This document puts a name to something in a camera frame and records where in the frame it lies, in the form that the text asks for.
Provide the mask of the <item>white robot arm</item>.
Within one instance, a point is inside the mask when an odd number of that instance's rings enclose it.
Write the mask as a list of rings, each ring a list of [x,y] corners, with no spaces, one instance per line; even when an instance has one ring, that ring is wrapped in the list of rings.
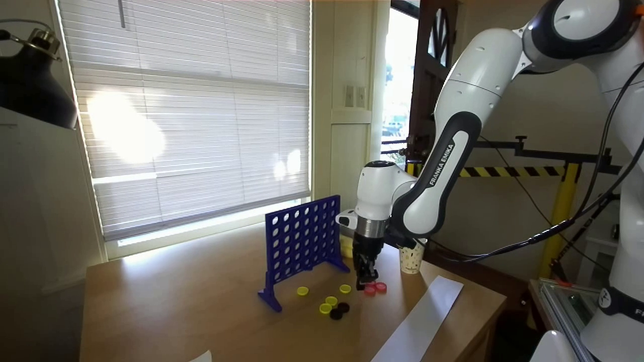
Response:
[[[620,242],[596,311],[579,331],[598,362],[644,358],[644,18],[641,0],[546,0],[520,28],[486,28],[462,49],[434,102],[434,141],[416,175],[391,161],[362,166],[356,205],[335,218],[353,231],[356,285],[379,279],[384,244],[415,247],[445,220],[448,193],[511,81],[586,67],[607,102],[603,129],[629,161],[613,179]]]

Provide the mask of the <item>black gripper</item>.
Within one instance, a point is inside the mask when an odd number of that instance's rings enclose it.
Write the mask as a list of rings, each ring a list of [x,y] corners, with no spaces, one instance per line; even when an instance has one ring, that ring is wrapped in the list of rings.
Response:
[[[379,253],[383,252],[384,242],[379,237],[364,237],[354,236],[353,239],[353,257],[354,257],[354,276],[356,276],[356,290],[364,290],[366,283],[379,279],[379,270],[375,265]]]

